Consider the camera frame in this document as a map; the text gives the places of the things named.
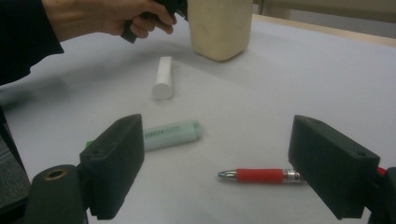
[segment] finger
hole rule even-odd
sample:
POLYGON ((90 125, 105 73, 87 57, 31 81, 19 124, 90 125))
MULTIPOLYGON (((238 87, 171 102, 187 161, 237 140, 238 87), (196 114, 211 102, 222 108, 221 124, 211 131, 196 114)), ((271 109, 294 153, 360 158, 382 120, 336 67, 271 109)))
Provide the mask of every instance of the finger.
POLYGON ((149 36, 149 31, 147 31, 146 29, 143 29, 139 26, 136 26, 133 23, 131 24, 131 31, 132 31, 132 33, 134 33, 134 35, 136 35, 137 38, 144 39, 149 36))
POLYGON ((174 31, 173 26, 166 25, 166 24, 161 23, 161 22, 157 22, 157 24, 155 26, 157 26, 158 28, 162 29, 163 31, 165 31, 169 35, 172 34, 173 31, 174 31))
POLYGON ((147 12, 157 15, 158 18, 167 25, 176 24, 175 17, 169 14, 164 5, 161 5, 157 2, 152 1, 151 4, 148 4, 147 12))
POLYGON ((155 29, 155 21, 143 19, 140 16, 133 18, 132 23, 147 31, 153 31, 155 29))

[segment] white chalk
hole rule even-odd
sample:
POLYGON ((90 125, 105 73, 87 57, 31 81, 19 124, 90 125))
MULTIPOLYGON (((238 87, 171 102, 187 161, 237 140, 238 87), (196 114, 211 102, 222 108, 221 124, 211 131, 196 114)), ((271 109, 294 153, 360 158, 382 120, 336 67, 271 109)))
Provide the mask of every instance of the white chalk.
POLYGON ((160 64, 158 65, 157 79, 152 93, 158 100, 167 100, 172 97, 172 57, 161 57, 160 64))

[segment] hand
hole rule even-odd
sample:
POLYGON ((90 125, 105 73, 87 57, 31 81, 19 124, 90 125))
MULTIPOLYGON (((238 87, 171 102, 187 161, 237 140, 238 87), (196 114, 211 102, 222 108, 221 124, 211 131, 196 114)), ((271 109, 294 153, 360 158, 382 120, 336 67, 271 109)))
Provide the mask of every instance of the hand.
POLYGON ((131 31, 139 38, 159 27, 173 33, 176 18, 166 7, 153 0, 42 0, 49 22, 58 37, 64 41, 80 35, 102 32, 121 35, 125 21, 132 20, 131 31), (150 12, 161 22, 144 19, 140 15, 150 12))

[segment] sleeve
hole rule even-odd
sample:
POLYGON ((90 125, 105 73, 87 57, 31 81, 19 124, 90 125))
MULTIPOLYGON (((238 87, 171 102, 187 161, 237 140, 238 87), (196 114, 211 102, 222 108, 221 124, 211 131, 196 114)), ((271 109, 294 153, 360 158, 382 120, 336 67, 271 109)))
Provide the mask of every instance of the sleeve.
POLYGON ((51 54, 64 53, 41 0, 0 0, 0 85, 30 74, 51 54))

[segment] marker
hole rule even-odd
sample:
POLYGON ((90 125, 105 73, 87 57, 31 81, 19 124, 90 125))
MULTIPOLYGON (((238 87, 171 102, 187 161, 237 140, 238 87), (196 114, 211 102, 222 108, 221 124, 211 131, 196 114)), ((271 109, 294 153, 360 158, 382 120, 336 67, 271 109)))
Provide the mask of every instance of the marker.
POLYGON ((196 119, 182 120, 143 131, 146 151, 193 142, 201 136, 202 127, 196 119))
POLYGON ((245 183, 289 184, 304 183, 293 169, 236 169, 218 173, 218 177, 245 183))

